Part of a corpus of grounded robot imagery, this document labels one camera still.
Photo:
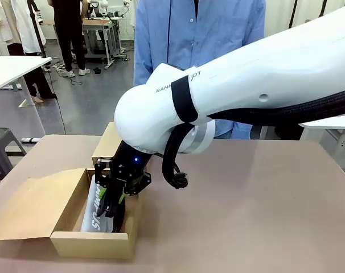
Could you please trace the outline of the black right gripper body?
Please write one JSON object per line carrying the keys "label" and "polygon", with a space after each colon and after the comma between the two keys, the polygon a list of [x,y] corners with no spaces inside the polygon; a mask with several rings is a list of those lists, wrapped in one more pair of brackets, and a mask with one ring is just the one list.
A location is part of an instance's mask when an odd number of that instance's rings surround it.
{"label": "black right gripper body", "polygon": [[151,174],[146,170],[151,156],[121,141],[109,163],[113,183],[123,187],[127,195],[139,194],[152,182]]}

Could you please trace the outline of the cardboard box holding black item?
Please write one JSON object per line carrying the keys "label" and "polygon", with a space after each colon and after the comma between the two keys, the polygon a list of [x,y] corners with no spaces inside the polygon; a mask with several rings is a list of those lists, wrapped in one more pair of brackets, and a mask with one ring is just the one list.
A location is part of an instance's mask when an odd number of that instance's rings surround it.
{"label": "cardboard box holding black item", "polygon": [[93,167],[99,159],[111,160],[121,141],[114,122],[109,122],[92,155]]}

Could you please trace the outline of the grey fabric pencil case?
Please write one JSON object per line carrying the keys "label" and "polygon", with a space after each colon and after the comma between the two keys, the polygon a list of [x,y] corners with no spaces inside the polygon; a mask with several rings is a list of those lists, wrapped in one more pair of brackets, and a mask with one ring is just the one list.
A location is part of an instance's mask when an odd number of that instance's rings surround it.
{"label": "grey fabric pencil case", "polygon": [[81,225],[82,232],[112,233],[113,218],[97,216],[99,198],[97,197],[100,187],[95,183],[95,175],[91,178],[87,204]]}

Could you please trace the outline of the person's right forearm blue sleeve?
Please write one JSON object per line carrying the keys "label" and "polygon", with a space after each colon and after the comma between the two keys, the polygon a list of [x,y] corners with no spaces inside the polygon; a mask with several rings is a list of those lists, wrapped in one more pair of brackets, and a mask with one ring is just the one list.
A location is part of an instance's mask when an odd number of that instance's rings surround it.
{"label": "person's right forearm blue sleeve", "polygon": [[134,86],[147,82],[153,72],[150,49],[145,47],[135,47],[134,56]]}

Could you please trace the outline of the large open cardboard box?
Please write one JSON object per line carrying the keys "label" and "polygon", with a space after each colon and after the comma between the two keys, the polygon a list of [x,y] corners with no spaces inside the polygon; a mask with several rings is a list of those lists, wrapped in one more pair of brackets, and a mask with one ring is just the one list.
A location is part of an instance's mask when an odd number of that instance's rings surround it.
{"label": "large open cardboard box", "polygon": [[125,199],[119,233],[82,232],[91,168],[28,179],[0,212],[0,243],[45,238],[62,258],[131,259],[141,219],[143,195]]}

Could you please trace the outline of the grey metal stool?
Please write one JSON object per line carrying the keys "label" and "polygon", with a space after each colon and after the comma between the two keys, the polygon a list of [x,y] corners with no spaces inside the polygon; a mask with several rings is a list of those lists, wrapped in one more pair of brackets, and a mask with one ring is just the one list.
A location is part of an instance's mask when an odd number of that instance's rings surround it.
{"label": "grey metal stool", "polygon": [[[14,142],[20,149],[16,152],[6,152],[6,147]],[[17,138],[8,128],[0,128],[0,180],[3,179],[12,169],[13,165],[9,157],[21,157],[27,153],[22,145],[19,143]]]}

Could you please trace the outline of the white desk with round corner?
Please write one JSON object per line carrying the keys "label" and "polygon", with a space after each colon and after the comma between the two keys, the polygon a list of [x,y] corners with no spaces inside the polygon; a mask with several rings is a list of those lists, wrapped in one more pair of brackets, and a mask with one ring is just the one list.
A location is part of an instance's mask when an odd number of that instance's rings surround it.
{"label": "white desk with round corner", "polygon": [[51,57],[39,56],[0,56],[0,89],[16,80],[19,81],[25,96],[26,107],[32,108],[36,115],[35,125],[40,137],[45,136],[46,132],[25,82],[24,75],[34,71],[36,68],[40,68],[51,60]]}

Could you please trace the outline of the person in blue shirt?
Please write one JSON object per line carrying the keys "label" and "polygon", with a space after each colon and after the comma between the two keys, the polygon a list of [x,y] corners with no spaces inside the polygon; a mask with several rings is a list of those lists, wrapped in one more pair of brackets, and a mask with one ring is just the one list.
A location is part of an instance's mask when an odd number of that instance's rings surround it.
{"label": "person in blue shirt", "polygon": [[199,67],[264,38],[265,0],[138,0],[135,47],[165,63]]}

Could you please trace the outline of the background workbench with equipment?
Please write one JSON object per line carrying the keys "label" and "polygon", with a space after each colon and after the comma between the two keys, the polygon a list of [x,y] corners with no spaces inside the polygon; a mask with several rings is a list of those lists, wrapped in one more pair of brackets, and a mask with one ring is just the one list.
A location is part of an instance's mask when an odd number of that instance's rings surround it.
{"label": "background workbench with equipment", "polygon": [[[82,30],[87,49],[86,58],[100,59],[105,65],[105,69],[108,69],[115,59],[126,57],[121,47],[117,19],[84,19]],[[99,31],[103,33],[104,43],[101,43],[101,45],[105,48],[101,53],[96,52],[98,46],[97,34]]]}

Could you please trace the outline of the background person in black clothes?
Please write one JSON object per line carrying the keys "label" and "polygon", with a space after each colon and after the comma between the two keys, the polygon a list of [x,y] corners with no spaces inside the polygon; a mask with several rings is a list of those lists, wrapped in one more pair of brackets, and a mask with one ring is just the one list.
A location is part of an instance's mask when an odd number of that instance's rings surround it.
{"label": "background person in black clothes", "polygon": [[54,9],[54,23],[61,54],[64,61],[65,77],[73,78],[72,53],[74,50],[79,75],[85,76],[90,69],[85,67],[85,55],[83,49],[83,19],[87,13],[87,0],[47,0],[49,6]]}

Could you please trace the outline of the black tripod pole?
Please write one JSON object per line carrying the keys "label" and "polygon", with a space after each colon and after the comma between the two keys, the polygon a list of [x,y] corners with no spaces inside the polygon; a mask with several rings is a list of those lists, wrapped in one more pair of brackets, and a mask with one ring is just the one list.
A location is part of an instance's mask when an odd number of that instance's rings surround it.
{"label": "black tripod pole", "polygon": [[32,24],[33,24],[33,27],[34,27],[34,30],[35,30],[35,35],[36,35],[36,38],[37,38],[37,41],[38,41],[38,45],[39,45],[39,48],[40,48],[40,54],[41,54],[42,58],[46,58],[47,57],[46,56],[46,52],[44,50],[44,46],[43,46],[43,43],[42,43],[42,40],[41,40],[41,37],[40,37],[40,33],[39,33],[39,30],[38,30],[38,22],[36,21],[35,14],[33,12],[31,0],[27,0],[27,5],[28,5],[28,9],[30,11],[30,18],[32,20]]}

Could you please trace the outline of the background person in white coat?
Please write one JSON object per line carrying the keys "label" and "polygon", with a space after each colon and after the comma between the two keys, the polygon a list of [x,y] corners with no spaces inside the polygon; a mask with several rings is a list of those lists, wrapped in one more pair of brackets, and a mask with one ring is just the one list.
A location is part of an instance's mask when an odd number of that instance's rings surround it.
{"label": "background person in white coat", "polygon": [[[41,53],[27,0],[0,0],[0,41],[11,56],[37,56]],[[35,103],[55,99],[41,67],[24,75]]]}

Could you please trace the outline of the white desk with white legs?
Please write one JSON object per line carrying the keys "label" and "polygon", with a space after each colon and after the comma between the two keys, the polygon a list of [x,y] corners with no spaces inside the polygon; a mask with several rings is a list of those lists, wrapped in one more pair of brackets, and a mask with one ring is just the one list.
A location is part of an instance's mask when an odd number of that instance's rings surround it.
{"label": "white desk with white legs", "polygon": [[319,143],[345,169],[345,115],[300,124],[300,140]]}

